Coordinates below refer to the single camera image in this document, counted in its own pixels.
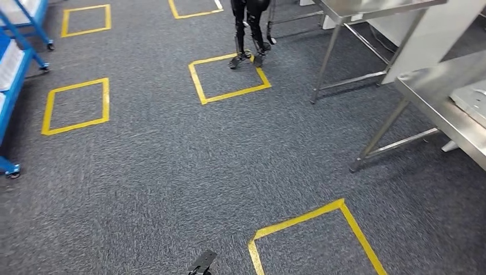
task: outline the steel table leg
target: steel table leg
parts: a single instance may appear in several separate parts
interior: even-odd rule
[[[364,148],[364,150],[359,154],[359,156],[356,158],[356,160],[353,162],[353,164],[350,167],[351,172],[356,172],[365,159],[365,157],[373,150],[373,148],[377,145],[379,140],[382,138],[382,136],[388,131],[388,129],[393,125],[393,123],[397,120],[397,118],[402,114],[403,110],[409,105],[409,101],[406,98],[402,98],[400,103],[398,103],[398,106],[396,109],[391,113],[391,115],[385,120],[383,125],[380,127],[380,129],[375,133],[373,138],[370,140],[368,145]]]
[[[311,103],[313,104],[316,103],[319,94],[319,89],[322,86],[322,83],[324,82],[324,72],[326,71],[327,63],[329,62],[329,58],[331,57],[331,52],[332,49],[334,48],[334,45],[336,44],[336,40],[338,39],[338,35],[339,35],[339,31],[341,30],[341,27],[342,27],[341,25],[336,25],[334,31],[332,32],[331,41],[329,42],[329,46],[327,46],[326,56],[324,56],[324,61],[319,71],[318,80],[313,89],[312,98],[311,98]]]
[[[336,37],[335,37],[335,34],[336,32],[339,31],[339,28],[342,27],[342,26],[339,26],[339,25],[336,25],[336,29],[334,29],[334,33],[332,34],[332,37],[331,37],[331,43],[329,45],[329,48],[328,48],[328,51],[327,51],[327,54],[326,54],[326,57],[324,58],[324,63],[323,63],[323,66],[321,68],[321,71],[318,75],[318,84],[316,85],[316,87],[314,87],[313,89],[313,94],[312,94],[312,98],[311,98],[311,103],[315,103],[316,100],[317,100],[317,97],[318,97],[318,94],[319,94],[319,91],[320,90],[325,90],[325,89],[328,89],[328,88],[333,88],[333,87],[338,87],[338,86],[341,86],[341,85],[346,85],[346,84],[350,84],[350,83],[354,83],[354,82],[358,82],[358,81],[362,81],[362,80],[365,80],[365,79],[369,79],[369,78],[373,78],[373,77],[378,77],[378,76],[381,76],[380,79],[378,80],[377,84],[380,85],[383,80],[385,79],[386,75],[388,74],[388,72],[390,71],[391,67],[393,66],[393,64],[395,63],[396,59],[398,58],[398,56],[400,55],[400,53],[403,51],[405,45],[407,44],[407,41],[408,39],[411,37],[411,35],[413,34],[416,26],[418,25],[418,23],[420,22],[420,20],[422,19],[422,17],[424,16],[426,12],[426,9],[423,9],[421,10],[416,18],[414,19],[414,22],[412,23],[410,29],[408,30],[407,34],[405,35],[405,38],[403,39],[400,47],[398,48],[398,50],[395,52],[395,55],[393,55],[393,58],[388,61],[386,58],[384,58],[384,56],[382,56],[377,50],[376,48],[374,48],[370,42],[368,40],[366,40],[362,35],[360,35],[355,29],[353,29],[349,24],[342,24],[344,25],[344,27],[346,27],[356,38],[358,38],[366,47],[368,47],[378,58],[380,58],[385,64],[387,64],[386,66],[386,69],[385,70],[382,70],[380,72],[375,72],[375,73],[369,73],[369,74],[366,74],[364,76],[359,76],[359,77],[354,77],[354,78],[350,78],[350,79],[346,79],[346,80],[342,80],[342,81],[339,81],[339,82],[336,82],[336,83],[333,83],[333,84],[328,84],[326,85],[325,87],[322,87],[322,83],[323,83],[323,77],[324,77],[324,71],[326,69],[326,66],[327,66],[327,63],[329,61],[329,55],[331,53],[331,50],[332,50],[332,47],[334,47],[334,43],[335,43],[335,40],[336,40]]]
[[[273,25],[291,22],[291,21],[295,21],[295,20],[300,20],[300,19],[324,14],[323,10],[319,10],[319,11],[316,11],[316,12],[313,12],[313,13],[297,15],[297,16],[294,16],[294,17],[291,17],[291,18],[285,18],[285,19],[274,21],[273,19],[275,17],[275,13],[276,13],[276,5],[277,5],[277,1],[273,0],[271,5],[270,5],[270,8],[268,10],[268,21],[266,23],[266,38],[267,38],[268,42],[270,42],[270,44],[272,44],[272,45],[274,45],[276,43],[275,38],[272,37]]]

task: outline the metal frame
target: metal frame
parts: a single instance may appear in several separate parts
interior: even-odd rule
[[[362,165],[363,161],[365,159],[370,159],[375,156],[381,155],[382,153],[391,151],[393,149],[399,148],[401,146],[404,146],[406,144],[409,144],[415,140],[418,139],[423,139],[427,136],[435,135],[437,133],[440,133],[441,131],[438,128],[432,128],[430,130],[427,130],[425,132],[418,133],[414,136],[407,137],[406,139],[402,139],[400,141],[391,143],[389,145],[383,146],[381,148],[378,148],[376,150],[373,150],[377,143],[380,141],[380,139],[383,137],[383,135],[390,129],[390,127],[393,125],[393,123],[398,119],[398,117],[402,114],[403,110],[409,105],[410,101],[407,100],[406,98],[402,98],[402,100],[398,103],[398,106],[396,107],[395,110],[390,114],[390,116],[385,120],[385,122],[382,124],[380,129],[375,133],[375,135],[371,138],[371,140],[368,142],[368,145],[363,149],[363,151],[359,154],[359,156],[356,158],[356,160],[351,164],[350,166],[350,172],[354,173],[358,170],[358,168]]]
[[[8,28],[14,35],[15,38],[20,42],[23,47],[24,57],[21,61],[20,67],[14,78],[14,81],[9,90],[3,91],[5,94],[5,102],[2,106],[0,112],[0,143],[3,141],[3,136],[5,130],[9,124],[10,115],[14,109],[15,102],[17,101],[18,93],[21,90],[25,74],[29,69],[29,65],[32,61],[31,58],[39,64],[39,67],[44,72],[48,72],[49,63],[44,62],[44,60],[37,54],[37,52],[32,48],[31,44],[25,39],[25,37],[17,30],[17,28],[9,21],[7,16],[0,10],[0,19],[4,22],[6,28]],[[7,175],[8,177],[14,179],[20,176],[20,165],[13,164],[8,161],[3,156],[0,156],[0,170],[1,173]]]
[[[25,9],[25,7],[22,5],[22,3],[19,0],[14,0],[17,6],[22,10],[23,14],[27,19],[30,21],[30,23],[23,23],[16,25],[17,28],[26,28],[26,27],[34,27],[34,32],[31,33],[25,33],[23,34],[24,37],[28,36],[39,36],[43,43],[48,47],[49,50],[54,49],[54,41],[50,39],[45,31],[43,30],[41,24],[44,19],[45,13],[47,11],[47,5],[48,5],[48,0],[40,0],[39,8],[36,11],[36,14],[34,17],[29,14],[29,12]],[[5,30],[10,30],[10,28],[5,24],[4,27]],[[17,34],[14,34],[13,36],[10,36],[10,38],[17,38]]]
[[[390,71],[391,66],[393,66],[393,64],[395,63],[395,60],[397,59],[397,57],[402,52],[404,46],[407,44],[407,42],[408,42],[411,34],[413,33],[415,27],[418,25],[419,21],[422,19],[422,17],[424,16],[426,11],[427,11],[427,9],[422,9],[417,14],[416,18],[414,19],[414,22],[412,23],[412,25],[410,26],[410,29],[408,30],[407,34],[405,35],[405,38],[403,39],[401,45],[399,46],[398,50],[395,52],[395,54],[393,55],[393,58],[390,61],[387,60],[386,58],[384,58],[384,56],[382,56],[381,54],[379,54],[378,51],[376,50],[376,48],[374,48],[369,43],[368,40],[366,40],[362,35],[360,35],[349,24],[341,23],[341,24],[336,25],[333,32],[332,32],[331,41],[329,42],[329,45],[327,46],[326,55],[324,57],[324,61],[323,61],[322,66],[320,68],[316,85],[312,89],[313,92],[312,92],[312,97],[311,97],[311,103],[312,104],[316,103],[316,100],[317,100],[318,95],[319,95],[319,91],[322,91],[322,90],[325,90],[325,89],[338,87],[338,86],[342,86],[342,85],[345,85],[345,84],[350,84],[350,83],[366,80],[366,79],[369,79],[369,78],[381,76],[380,80],[377,82],[377,84],[379,85],[383,81],[383,79],[385,78],[386,74]],[[331,57],[332,50],[333,50],[333,48],[336,44],[336,40],[338,38],[338,35],[339,35],[339,32],[340,32],[342,26],[346,27],[359,41],[361,41],[368,49],[370,49],[387,66],[384,70],[379,71],[379,72],[369,73],[369,74],[366,74],[364,76],[359,76],[359,77],[354,77],[354,78],[342,80],[342,81],[335,82],[333,84],[328,84],[328,85],[322,87],[322,85],[324,83],[324,72],[326,71],[327,64],[328,64],[329,59]]]
[[[315,11],[313,13],[297,15],[295,17],[274,21],[276,9],[277,9],[277,0],[273,0],[272,4],[270,6],[270,9],[268,11],[268,21],[266,23],[266,38],[267,38],[268,42],[270,42],[270,44],[272,44],[272,45],[274,45],[276,43],[276,40],[272,37],[272,26],[273,25],[291,22],[291,21],[304,19],[304,18],[309,18],[309,17],[313,17],[313,16],[316,16],[316,15],[322,15],[322,20],[320,21],[320,24],[319,24],[319,26],[322,26],[322,24],[324,22],[324,18],[326,17],[324,11],[319,10],[319,11]]]

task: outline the blue shelving cart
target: blue shelving cart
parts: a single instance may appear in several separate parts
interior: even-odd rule
[[[29,70],[29,65],[32,61],[32,58],[37,62],[40,69],[44,72],[48,72],[49,64],[44,62],[42,58],[37,54],[37,52],[32,48],[31,44],[27,42],[25,37],[21,35],[21,33],[17,30],[17,28],[12,25],[7,18],[7,16],[0,10],[0,19],[4,22],[6,27],[14,34],[17,41],[22,45],[22,50],[17,47],[17,43],[15,40],[11,39],[3,30],[0,30],[0,65],[3,63],[3,67],[1,69],[5,70],[1,76],[8,80],[7,89],[0,89],[2,93],[1,98],[3,100],[3,104],[1,105],[0,111],[0,143],[3,142],[3,137],[5,135],[5,131],[7,126],[9,125],[10,116],[15,106],[15,102],[17,101],[18,94],[22,88],[23,81],[25,79],[26,73]],[[15,44],[14,51],[8,50],[9,46],[11,47],[12,43]],[[5,67],[7,62],[9,62],[9,54],[13,52],[23,52],[19,55],[19,60],[16,62],[15,66],[13,67]],[[13,164],[8,161],[3,156],[0,156],[0,172],[5,174],[9,178],[17,178],[20,176],[20,165]]]
[[[26,22],[21,22],[17,23],[14,25],[17,28],[26,28],[26,27],[34,27],[34,32],[31,33],[25,33],[23,34],[24,37],[27,36],[39,36],[43,43],[47,46],[47,49],[49,50],[54,50],[54,41],[49,39],[47,34],[42,28],[42,22],[44,21],[45,14],[47,12],[47,6],[48,6],[48,1],[49,0],[32,0],[36,1],[36,8],[35,10],[32,11],[33,14],[31,14],[29,11],[27,11],[27,8],[20,2],[20,0],[11,0],[14,1],[17,6],[20,8],[22,11],[23,15],[26,18]],[[2,26],[3,30],[9,30],[8,26],[4,23],[4,26]]]

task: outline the gray carpet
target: gray carpet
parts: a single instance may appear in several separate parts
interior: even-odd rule
[[[181,15],[214,8],[174,2]],[[282,17],[314,9],[281,2]],[[105,3],[111,30],[60,38],[63,9]],[[330,39],[317,18],[274,28],[278,44],[263,67],[271,88],[201,105],[187,65],[234,51],[230,3],[222,5],[221,13],[179,20],[167,1],[50,5],[45,27],[57,49],[38,48],[52,71],[26,82],[2,145],[22,176],[0,182],[1,273],[187,274],[212,249],[214,275],[256,274],[246,244],[257,229],[344,198],[388,274],[484,274],[486,174],[460,150],[441,152],[446,137],[348,172],[400,94],[362,82],[310,105]],[[70,31],[96,28],[98,16],[79,11]],[[479,21],[447,58],[486,48]],[[357,29],[370,37],[367,25]],[[383,68],[348,32],[337,47],[327,81]],[[251,64],[243,66],[241,74],[224,62],[197,70],[214,96],[258,84]],[[108,122],[41,135],[50,90],[103,77]],[[96,87],[63,93],[53,126],[100,117]],[[410,108],[383,142],[429,127]],[[337,213],[257,246],[266,275],[374,274]]]

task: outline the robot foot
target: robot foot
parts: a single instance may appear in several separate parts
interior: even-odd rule
[[[238,68],[239,64],[245,61],[246,59],[250,59],[249,54],[244,53],[244,54],[238,54],[237,56],[233,57],[231,61],[229,61],[228,67],[232,70]]]
[[[253,60],[253,65],[257,68],[261,67],[263,65],[263,60],[265,59],[266,52],[271,50],[270,43],[264,42],[263,43],[263,50],[259,51]]]

